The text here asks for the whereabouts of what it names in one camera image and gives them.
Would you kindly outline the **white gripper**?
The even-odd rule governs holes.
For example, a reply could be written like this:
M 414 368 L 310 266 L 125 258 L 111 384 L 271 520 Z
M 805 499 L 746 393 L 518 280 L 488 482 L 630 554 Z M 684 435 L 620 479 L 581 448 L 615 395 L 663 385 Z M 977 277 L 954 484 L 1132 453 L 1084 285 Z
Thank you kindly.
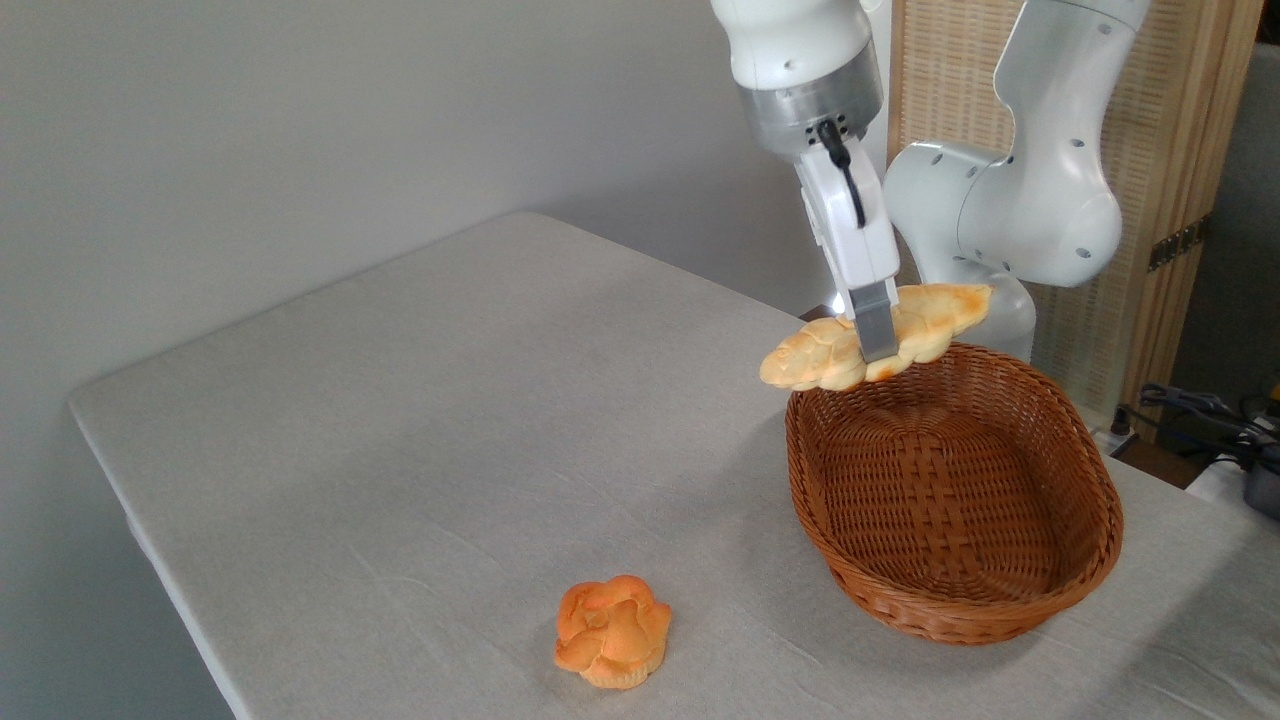
M 849 163 L 840 167 L 817 140 L 799 156 L 796 173 L 814 236 L 870 365 L 899 354 L 892 310 L 901 261 L 872 160 L 856 138 L 847 138 L 844 151 Z

